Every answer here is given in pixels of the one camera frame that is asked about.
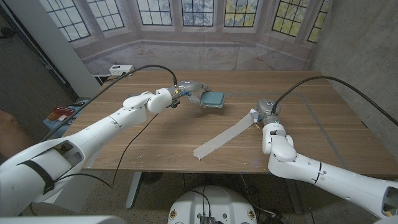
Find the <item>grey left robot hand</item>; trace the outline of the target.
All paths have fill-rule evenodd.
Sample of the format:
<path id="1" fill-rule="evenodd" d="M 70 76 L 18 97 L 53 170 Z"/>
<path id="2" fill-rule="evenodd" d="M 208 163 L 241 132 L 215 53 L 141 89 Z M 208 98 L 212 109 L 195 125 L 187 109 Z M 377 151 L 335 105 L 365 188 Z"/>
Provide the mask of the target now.
<path id="1" fill-rule="evenodd" d="M 182 96 L 187 96 L 189 102 L 197 104 L 202 108 L 206 108 L 206 105 L 199 98 L 192 95 L 193 91 L 200 90 L 204 90 L 205 92 L 211 91 L 208 85 L 197 81 L 182 81 L 179 85 L 168 88 L 168 91 L 172 96 L 172 103 L 169 105 L 169 107 L 176 108 L 180 103 L 179 98 Z"/>

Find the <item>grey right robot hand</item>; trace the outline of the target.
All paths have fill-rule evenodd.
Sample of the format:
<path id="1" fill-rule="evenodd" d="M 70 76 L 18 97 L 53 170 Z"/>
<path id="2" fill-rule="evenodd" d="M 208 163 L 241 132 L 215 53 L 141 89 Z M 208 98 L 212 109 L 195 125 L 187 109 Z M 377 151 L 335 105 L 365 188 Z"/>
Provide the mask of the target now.
<path id="1" fill-rule="evenodd" d="M 275 111 L 273 112 L 272 110 L 274 106 L 274 100 L 259 99 L 256 107 L 251 109 L 249 114 L 255 123 L 261 123 L 264 126 L 269 123 L 279 123 L 279 113 L 281 108 L 279 105 L 276 105 Z"/>

